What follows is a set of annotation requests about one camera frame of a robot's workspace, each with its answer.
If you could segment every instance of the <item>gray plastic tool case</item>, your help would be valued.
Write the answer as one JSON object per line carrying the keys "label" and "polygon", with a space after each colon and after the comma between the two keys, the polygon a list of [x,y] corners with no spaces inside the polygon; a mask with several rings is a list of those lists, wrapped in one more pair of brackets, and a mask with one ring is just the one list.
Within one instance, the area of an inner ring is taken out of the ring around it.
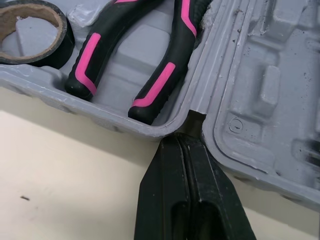
{"label": "gray plastic tool case", "polygon": [[[66,13],[77,1],[50,2]],[[319,1],[213,0],[184,81],[149,126],[127,113],[168,46],[173,3],[122,38],[91,102],[64,92],[76,48],[60,70],[0,65],[0,86],[150,140],[176,131],[190,110],[201,113],[203,140],[226,169],[320,210]]]}

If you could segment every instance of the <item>beige table surface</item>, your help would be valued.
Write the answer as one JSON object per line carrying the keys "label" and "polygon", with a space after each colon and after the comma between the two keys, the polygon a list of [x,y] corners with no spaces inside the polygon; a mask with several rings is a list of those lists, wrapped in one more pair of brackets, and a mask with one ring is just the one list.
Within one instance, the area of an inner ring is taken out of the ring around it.
{"label": "beige table surface", "polygon": [[[0,88],[0,240],[132,240],[157,147]],[[231,179],[258,240],[318,239],[317,212]]]}

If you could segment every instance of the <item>pink grip stripe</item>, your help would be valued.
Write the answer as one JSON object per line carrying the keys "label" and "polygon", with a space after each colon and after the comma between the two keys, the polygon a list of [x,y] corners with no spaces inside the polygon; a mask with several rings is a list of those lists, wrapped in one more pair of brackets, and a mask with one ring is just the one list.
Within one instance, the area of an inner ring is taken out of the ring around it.
{"label": "pink grip stripe", "polygon": [[197,30],[189,18],[190,0],[182,0],[181,18],[184,24],[191,30],[193,35],[197,36]]}
{"label": "pink grip stripe", "polygon": [[136,2],[138,0],[117,0],[115,1],[115,4],[118,4],[118,3],[127,3],[127,2]]}
{"label": "pink grip stripe", "polygon": [[174,65],[172,62],[168,62],[146,96],[144,98],[134,100],[131,107],[147,107],[152,104],[175,68],[176,65]]}
{"label": "pink grip stripe", "polygon": [[87,70],[89,61],[91,59],[92,53],[94,52],[100,38],[101,38],[101,35],[99,33],[94,32],[91,35],[80,57],[78,66],[76,66],[76,69],[75,69],[75,78],[80,83],[85,85],[86,88],[88,88],[93,95],[96,94],[97,88],[95,84],[86,76],[86,70]]}

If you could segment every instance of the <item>black electrical tape roll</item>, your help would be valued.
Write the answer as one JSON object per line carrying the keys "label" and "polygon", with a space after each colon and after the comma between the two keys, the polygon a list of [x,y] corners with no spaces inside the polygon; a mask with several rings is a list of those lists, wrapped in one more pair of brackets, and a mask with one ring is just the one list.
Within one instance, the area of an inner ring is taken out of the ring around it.
{"label": "black electrical tape roll", "polygon": [[0,52],[0,64],[30,64],[36,67],[61,68],[70,58],[75,39],[63,12],[54,4],[42,0],[16,0],[0,3],[0,43],[16,30],[17,17],[39,18],[58,29],[53,43],[44,51],[32,56],[10,56]]}

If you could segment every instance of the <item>plier handle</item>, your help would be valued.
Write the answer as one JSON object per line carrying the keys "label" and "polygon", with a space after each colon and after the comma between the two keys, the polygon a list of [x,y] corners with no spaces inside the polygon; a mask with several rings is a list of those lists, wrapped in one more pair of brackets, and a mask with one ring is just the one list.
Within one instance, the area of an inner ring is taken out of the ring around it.
{"label": "plier handle", "polygon": [[[188,70],[198,26],[212,0],[175,0],[166,53],[135,97],[130,118],[151,124]],[[104,68],[124,33],[163,0],[114,0],[100,13],[65,83],[65,90],[84,100],[96,93]]]}
{"label": "plier handle", "polygon": [[235,187],[199,140],[161,140],[139,188],[134,240],[257,240]]}

